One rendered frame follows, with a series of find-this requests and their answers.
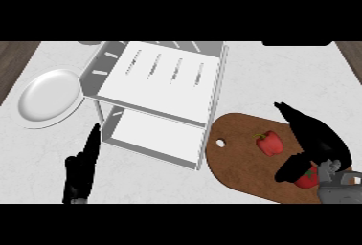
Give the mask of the red tomato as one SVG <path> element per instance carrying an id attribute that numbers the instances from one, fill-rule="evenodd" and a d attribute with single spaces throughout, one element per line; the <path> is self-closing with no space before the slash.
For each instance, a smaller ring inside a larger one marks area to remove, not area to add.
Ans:
<path id="1" fill-rule="evenodd" d="M 295 182 L 295 185 L 301 189 L 311 189 L 318 185 L 318 172 L 317 167 L 312 167 L 308 172 L 304 174 L 304 176 L 299 178 L 299 180 Z"/>

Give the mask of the black appliance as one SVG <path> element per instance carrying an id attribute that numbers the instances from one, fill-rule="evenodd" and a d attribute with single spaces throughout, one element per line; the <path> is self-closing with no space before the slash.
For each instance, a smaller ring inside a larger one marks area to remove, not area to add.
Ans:
<path id="1" fill-rule="evenodd" d="M 324 47 L 329 46 L 333 41 L 262 41 L 268 47 Z"/>

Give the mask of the brown wooden cutting board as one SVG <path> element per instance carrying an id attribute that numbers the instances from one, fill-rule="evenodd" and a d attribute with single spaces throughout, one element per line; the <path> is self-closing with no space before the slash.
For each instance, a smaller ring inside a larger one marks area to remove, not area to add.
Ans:
<path id="1" fill-rule="evenodd" d="M 281 137 L 283 153 L 270 157 L 256 145 L 256 134 L 272 130 Z M 207 163 L 218 181 L 231 189 L 280 203 L 318 204 L 318 187 L 301 189 L 278 183 L 275 174 L 289 157 L 304 151 L 287 123 L 230 113 L 212 126 Z"/>

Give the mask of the white tiered basket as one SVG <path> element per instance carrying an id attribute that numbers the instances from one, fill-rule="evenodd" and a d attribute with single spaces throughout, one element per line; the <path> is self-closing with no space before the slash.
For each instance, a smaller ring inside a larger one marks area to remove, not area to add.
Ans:
<path id="1" fill-rule="evenodd" d="M 113 106 L 103 142 L 197 169 L 215 120 L 222 41 L 107 41 L 82 75 L 83 95 Z"/>

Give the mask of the red bell pepper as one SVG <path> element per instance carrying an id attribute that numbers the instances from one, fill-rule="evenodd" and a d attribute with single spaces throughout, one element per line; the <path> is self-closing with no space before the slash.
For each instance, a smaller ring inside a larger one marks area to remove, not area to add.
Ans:
<path id="1" fill-rule="evenodd" d="M 283 153 L 283 141 L 280 135 L 270 130 L 264 134 L 255 134 L 256 145 L 262 152 L 270 156 L 275 156 Z"/>

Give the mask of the white oval plate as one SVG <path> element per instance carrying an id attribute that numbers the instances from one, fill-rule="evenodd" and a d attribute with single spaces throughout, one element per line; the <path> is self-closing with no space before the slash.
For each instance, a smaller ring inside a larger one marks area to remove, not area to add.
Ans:
<path id="1" fill-rule="evenodd" d="M 43 129 L 72 116 L 83 103 L 80 77 L 80 68 L 60 65 L 29 79 L 12 108 L 12 117 L 21 127 Z"/>

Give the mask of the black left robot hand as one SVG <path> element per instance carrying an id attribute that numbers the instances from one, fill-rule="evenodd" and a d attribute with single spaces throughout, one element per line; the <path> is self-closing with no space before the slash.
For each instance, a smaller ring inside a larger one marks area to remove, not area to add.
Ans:
<path id="1" fill-rule="evenodd" d="M 83 151 L 66 159 L 64 204 L 72 204 L 72 199 L 88 199 L 91 195 L 100 150 L 101 124 L 97 123 L 88 136 Z"/>

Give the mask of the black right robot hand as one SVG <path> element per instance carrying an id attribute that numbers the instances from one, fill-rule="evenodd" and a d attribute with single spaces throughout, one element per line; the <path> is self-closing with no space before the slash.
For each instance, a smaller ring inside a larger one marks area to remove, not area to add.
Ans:
<path id="1" fill-rule="evenodd" d="M 321 166 L 327 160 L 339 160 L 342 163 L 339 171 L 346 170 L 352 165 L 351 152 L 333 128 L 287 103 L 277 102 L 275 107 L 289 121 L 293 135 L 304 148 L 304 152 L 292 155 L 284 162 L 275 180 L 295 183 L 312 168 L 312 164 Z"/>

